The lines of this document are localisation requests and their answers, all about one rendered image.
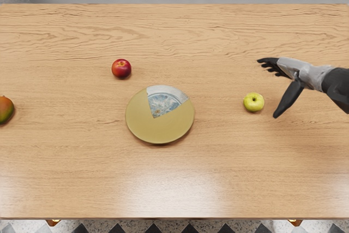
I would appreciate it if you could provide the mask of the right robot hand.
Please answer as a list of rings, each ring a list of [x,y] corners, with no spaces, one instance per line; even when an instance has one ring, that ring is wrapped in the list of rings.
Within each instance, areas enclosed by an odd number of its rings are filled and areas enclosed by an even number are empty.
[[[287,57],[266,57],[258,59],[257,62],[275,76],[283,76],[292,80],[273,113],[274,118],[278,118],[289,109],[303,89],[322,92],[324,77],[334,69],[329,65],[314,66],[308,62]]]

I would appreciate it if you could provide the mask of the yellow plate with blue pattern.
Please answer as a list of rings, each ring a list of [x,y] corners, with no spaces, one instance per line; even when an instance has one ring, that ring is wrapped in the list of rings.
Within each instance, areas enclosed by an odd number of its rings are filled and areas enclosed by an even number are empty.
[[[167,144],[184,136],[195,119],[190,98],[169,85],[146,87],[129,100],[126,125],[138,139],[150,144]]]

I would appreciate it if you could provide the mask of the green apple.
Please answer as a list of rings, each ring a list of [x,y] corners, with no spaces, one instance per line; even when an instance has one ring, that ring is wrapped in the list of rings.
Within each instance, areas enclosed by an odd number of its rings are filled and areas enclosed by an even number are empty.
[[[264,97],[256,92],[248,93],[243,99],[243,105],[249,112],[258,112],[264,108]]]

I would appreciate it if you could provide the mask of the red apple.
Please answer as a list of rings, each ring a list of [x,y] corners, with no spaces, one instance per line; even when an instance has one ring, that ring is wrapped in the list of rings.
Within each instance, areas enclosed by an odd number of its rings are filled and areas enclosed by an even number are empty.
[[[112,74],[118,79],[127,79],[131,75],[131,63],[126,59],[115,60],[111,66]]]

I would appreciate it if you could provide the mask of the red green mango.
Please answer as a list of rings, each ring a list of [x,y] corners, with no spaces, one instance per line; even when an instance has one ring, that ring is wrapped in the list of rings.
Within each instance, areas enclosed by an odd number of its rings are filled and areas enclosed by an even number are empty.
[[[5,97],[0,97],[0,125],[7,123],[14,113],[13,102]]]

